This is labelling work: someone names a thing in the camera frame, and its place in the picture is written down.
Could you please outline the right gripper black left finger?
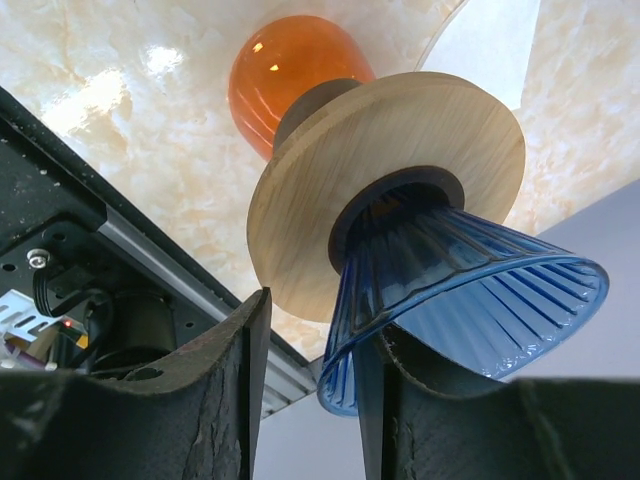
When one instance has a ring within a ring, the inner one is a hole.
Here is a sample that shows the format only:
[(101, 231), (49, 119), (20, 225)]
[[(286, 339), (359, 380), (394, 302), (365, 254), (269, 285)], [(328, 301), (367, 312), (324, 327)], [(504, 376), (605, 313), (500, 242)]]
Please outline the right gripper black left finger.
[(1, 376), (5, 479), (249, 479), (271, 295), (121, 380), (72, 371)]

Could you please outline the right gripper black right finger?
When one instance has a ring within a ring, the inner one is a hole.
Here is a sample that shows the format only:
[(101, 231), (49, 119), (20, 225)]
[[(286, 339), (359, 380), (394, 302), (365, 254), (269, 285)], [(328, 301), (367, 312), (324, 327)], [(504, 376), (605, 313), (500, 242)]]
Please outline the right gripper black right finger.
[(401, 329), (353, 352), (370, 479), (635, 479), (635, 381), (502, 383)]

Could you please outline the orange glass dripper cone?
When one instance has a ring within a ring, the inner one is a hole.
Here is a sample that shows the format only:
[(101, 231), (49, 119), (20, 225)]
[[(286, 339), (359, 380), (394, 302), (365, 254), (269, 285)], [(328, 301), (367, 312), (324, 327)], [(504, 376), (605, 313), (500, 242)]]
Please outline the orange glass dripper cone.
[(321, 17), (283, 17), (239, 51), (229, 77), (230, 112), (245, 140), (268, 161), (290, 107), (313, 88), (344, 79), (355, 85), (375, 79), (351, 35)]

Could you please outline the white paper sheet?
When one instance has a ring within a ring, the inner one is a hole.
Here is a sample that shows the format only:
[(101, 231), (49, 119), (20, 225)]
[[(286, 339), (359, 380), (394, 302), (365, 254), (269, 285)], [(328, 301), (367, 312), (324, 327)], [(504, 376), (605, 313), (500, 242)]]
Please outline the white paper sheet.
[(463, 1), (426, 47), (416, 69), (463, 78), (510, 110), (521, 107), (540, 0)]

